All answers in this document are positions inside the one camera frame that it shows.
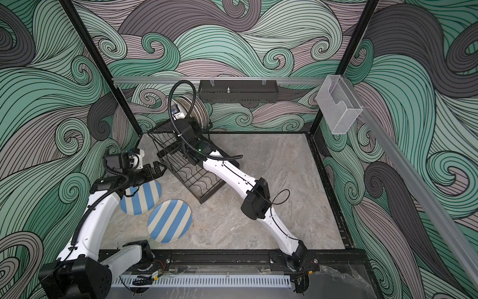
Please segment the white plate red characters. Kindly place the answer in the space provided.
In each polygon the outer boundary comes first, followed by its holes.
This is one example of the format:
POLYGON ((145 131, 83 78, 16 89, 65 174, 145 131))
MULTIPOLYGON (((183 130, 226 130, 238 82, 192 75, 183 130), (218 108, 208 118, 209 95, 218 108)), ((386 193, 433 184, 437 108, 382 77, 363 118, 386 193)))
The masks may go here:
POLYGON ((173 103, 171 105, 171 113, 172 113, 172 116, 175 120, 184 119, 187 115, 187 110, 182 105, 182 103, 180 103, 176 99, 174 99, 173 103))

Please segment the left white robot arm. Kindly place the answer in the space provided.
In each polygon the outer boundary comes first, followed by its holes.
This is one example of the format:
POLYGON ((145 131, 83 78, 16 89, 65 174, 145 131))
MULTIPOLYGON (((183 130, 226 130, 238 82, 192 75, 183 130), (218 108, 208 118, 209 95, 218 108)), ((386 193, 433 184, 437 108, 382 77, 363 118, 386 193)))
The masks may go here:
POLYGON ((100 260, 100 245, 108 222, 130 187, 145 187, 160 178, 166 167, 158 161, 143 163, 144 152, 106 152, 106 177, 90 189, 88 204, 72 237, 54 262, 39 270, 39 285, 50 299, 104 299, 112 283, 125 271, 148 271, 154 254, 148 241, 128 243, 115 254, 100 260))

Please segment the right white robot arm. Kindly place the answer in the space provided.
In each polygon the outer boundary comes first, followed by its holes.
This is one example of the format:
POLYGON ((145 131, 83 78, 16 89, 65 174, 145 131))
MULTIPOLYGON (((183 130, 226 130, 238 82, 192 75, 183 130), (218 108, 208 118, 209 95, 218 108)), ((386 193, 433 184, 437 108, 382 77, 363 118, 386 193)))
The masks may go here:
POLYGON ((244 173, 232 163, 234 160, 243 158, 242 155, 226 157, 212 141, 202 137, 205 127, 192 115, 196 102, 195 86, 188 80, 176 82, 168 95, 168 117, 173 126, 173 133, 179 142, 180 152, 189 163, 215 174, 216 177, 231 186, 243 199, 242 213, 249 219, 259 221, 264 225, 285 255, 287 267, 294 271, 302 270, 307 247, 277 215, 275 206, 278 206, 279 203, 270 198, 267 181, 264 178, 256 179, 244 173), (188 85, 192 89, 192 98, 189 100, 188 109, 181 104, 177 108, 173 107, 176 104, 176 100, 173 99, 174 92, 182 84, 188 85))

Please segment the blue striped plate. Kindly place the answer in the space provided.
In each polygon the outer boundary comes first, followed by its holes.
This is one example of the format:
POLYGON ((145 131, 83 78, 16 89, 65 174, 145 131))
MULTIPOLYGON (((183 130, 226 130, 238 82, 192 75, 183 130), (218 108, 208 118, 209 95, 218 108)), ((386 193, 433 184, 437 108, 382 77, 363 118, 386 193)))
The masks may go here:
POLYGON ((188 203, 170 199, 154 209, 148 220, 148 233, 159 243, 170 244, 180 239, 192 224, 192 209, 188 203))
POLYGON ((125 191, 119 206, 128 215, 138 216, 152 210, 159 202, 162 187, 157 181, 150 181, 125 191))

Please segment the orange sunburst plate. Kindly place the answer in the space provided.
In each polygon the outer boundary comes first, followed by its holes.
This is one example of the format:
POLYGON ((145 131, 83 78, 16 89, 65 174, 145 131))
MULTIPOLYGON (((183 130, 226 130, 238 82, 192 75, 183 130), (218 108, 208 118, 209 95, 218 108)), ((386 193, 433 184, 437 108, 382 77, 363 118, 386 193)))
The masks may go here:
POLYGON ((195 118, 202 129, 209 126, 210 119, 205 105, 198 96, 186 94, 183 96, 186 102, 186 111, 190 112, 190 116, 195 118))

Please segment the black wire dish rack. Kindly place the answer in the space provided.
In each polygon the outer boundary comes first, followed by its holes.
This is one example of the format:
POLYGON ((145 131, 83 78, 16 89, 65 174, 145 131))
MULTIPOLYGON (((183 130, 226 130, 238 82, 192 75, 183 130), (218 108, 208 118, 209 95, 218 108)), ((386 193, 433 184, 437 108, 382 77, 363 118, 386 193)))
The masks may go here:
POLYGON ((170 171, 199 203, 205 203, 225 185, 225 181, 198 164, 192 163, 182 152, 181 141, 175 137, 169 120, 150 129, 148 136, 156 147, 156 158, 160 167, 164 171, 170 171))

